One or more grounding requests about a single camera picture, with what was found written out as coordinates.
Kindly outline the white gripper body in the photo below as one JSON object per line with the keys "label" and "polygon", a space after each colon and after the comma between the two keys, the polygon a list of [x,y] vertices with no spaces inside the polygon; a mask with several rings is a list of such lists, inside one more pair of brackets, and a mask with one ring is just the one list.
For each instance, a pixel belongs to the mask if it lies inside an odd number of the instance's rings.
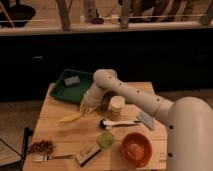
{"label": "white gripper body", "polygon": [[106,93],[104,88],[93,84],[84,94],[82,103],[88,107],[98,107]]}

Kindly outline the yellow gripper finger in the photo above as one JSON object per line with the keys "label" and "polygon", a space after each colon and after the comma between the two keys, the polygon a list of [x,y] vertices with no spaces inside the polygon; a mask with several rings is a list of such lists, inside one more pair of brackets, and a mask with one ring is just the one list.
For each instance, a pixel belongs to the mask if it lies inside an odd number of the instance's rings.
{"label": "yellow gripper finger", "polygon": [[90,107],[89,108],[89,113],[93,113],[95,111],[97,111],[98,107]]}
{"label": "yellow gripper finger", "polygon": [[87,104],[85,103],[81,103],[80,104],[80,109],[79,109],[80,113],[85,114],[87,113]]}

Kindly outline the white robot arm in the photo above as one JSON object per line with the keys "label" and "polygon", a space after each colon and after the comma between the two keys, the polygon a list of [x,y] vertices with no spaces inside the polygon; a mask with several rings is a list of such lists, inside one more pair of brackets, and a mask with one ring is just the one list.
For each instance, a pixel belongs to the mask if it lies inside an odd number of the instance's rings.
{"label": "white robot arm", "polygon": [[166,127],[166,171],[213,171],[213,109],[207,102],[197,97],[172,102],[122,82],[112,69],[98,69],[83,96],[80,112],[96,110],[108,91],[124,97]]}

